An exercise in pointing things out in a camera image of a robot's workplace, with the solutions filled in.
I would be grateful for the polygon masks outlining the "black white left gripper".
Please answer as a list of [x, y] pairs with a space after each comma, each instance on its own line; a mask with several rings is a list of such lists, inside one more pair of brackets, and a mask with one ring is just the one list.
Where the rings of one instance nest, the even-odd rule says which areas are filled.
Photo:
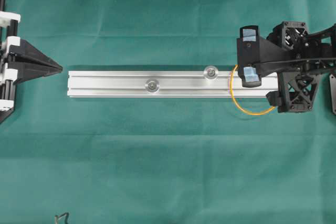
[[[20, 14], [1, 11], [1, 28], [6, 29], [6, 38], [1, 41], [1, 111], [14, 108], [11, 98], [11, 85], [23, 83], [40, 77], [48, 77], [62, 72], [57, 62], [47, 57], [32, 44], [17, 36]], [[9, 67], [9, 62], [32, 63], [39, 66], [21, 66], [16, 69]]]

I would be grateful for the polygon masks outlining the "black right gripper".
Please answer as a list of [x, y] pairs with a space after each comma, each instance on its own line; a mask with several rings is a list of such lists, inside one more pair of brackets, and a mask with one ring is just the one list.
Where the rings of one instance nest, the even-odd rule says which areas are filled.
[[311, 48], [305, 23], [284, 21], [276, 26], [268, 40], [289, 51], [290, 68], [277, 72], [278, 91], [270, 91], [266, 98], [279, 113], [303, 113], [312, 110], [315, 99], [315, 76], [306, 51]]

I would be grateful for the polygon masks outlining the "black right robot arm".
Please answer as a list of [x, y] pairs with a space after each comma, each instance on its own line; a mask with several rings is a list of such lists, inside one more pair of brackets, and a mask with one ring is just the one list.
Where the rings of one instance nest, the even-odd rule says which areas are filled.
[[313, 109], [322, 75], [335, 71], [335, 26], [309, 33], [303, 22], [282, 22], [267, 38], [258, 38], [257, 58], [250, 63], [260, 77], [276, 73], [277, 91], [267, 93], [279, 113]]

